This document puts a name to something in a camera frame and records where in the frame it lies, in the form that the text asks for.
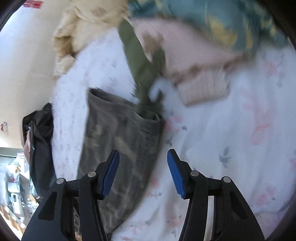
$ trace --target red mark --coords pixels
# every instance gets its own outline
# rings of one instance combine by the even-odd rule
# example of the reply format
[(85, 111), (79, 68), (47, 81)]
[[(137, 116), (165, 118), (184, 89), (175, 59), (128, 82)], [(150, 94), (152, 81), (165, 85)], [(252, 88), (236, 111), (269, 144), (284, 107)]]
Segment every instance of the red mark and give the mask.
[(27, 0), (23, 5), (24, 7), (40, 9), (42, 7), (43, 1)]

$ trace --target camouflage pants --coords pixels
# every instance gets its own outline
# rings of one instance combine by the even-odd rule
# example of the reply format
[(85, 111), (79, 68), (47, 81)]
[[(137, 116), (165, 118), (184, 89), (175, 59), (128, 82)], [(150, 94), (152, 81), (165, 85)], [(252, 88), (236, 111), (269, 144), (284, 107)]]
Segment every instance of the camouflage pants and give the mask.
[(151, 113), (152, 119), (144, 119), (136, 113), (136, 105), (100, 89), (90, 89), (88, 101), (89, 116), (77, 178), (94, 171), (107, 160), (111, 150), (120, 153), (111, 193), (104, 201), (98, 201), (105, 232), (110, 237), (143, 197), (157, 158), (164, 120), (156, 113)]

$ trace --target black bag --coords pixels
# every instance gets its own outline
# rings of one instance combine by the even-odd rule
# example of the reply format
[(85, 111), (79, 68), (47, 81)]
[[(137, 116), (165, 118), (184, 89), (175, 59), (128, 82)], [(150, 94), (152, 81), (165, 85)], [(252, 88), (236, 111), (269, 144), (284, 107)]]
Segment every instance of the black bag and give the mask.
[(52, 161), (51, 138), (53, 134), (52, 106), (47, 103), (42, 110), (34, 111), (22, 120), (24, 142), (30, 128), (30, 185), (32, 195), (41, 201), (57, 179)]

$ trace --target green strap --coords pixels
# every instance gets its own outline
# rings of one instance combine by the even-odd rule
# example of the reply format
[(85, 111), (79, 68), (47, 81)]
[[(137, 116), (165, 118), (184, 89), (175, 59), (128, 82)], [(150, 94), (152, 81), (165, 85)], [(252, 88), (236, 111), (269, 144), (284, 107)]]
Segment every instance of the green strap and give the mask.
[(135, 96), (140, 100), (140, 104), (137, 106), (138, 114), (143, 118), (152, 118), (152, 113), (161, 114), (163, 109), (162, 93), (158, 93), (158, 98), (155, 102), (150, 100), (148, 94), (155, 79), (161, 75), (165, 66), (164, 51), (158, 48), (152, 56), (153, 62), (151, 63), (146, 58), (142, 45), (129, 22), (124, 20), (120, 24), (118, 32), (124, 44), (124, 52), (131, 74), (136, 82)]

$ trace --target blue gripper pad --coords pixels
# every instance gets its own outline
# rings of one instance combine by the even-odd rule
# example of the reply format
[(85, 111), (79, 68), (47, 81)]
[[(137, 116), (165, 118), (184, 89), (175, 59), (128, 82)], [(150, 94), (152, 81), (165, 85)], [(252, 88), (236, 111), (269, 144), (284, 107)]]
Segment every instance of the blue gripper pad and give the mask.
[(111, 187), (118, 169), (118, 165), (119, 165), (119, 152), (116, 151), (103, 179), (102, 195), (104, 198), (110, 194)]
[(168, 167), (170, 168), (170, 173), (172, 175), (177, 193), (181, 195), (181, 198), (184, 199), (186, 194), (184, 188), (184, 179), (177, 165), (177, 162), (181, 160), (178, 156), (178, 159), (176, 160), (176, 155), (177, 153), (174, 149), (168, 151)]

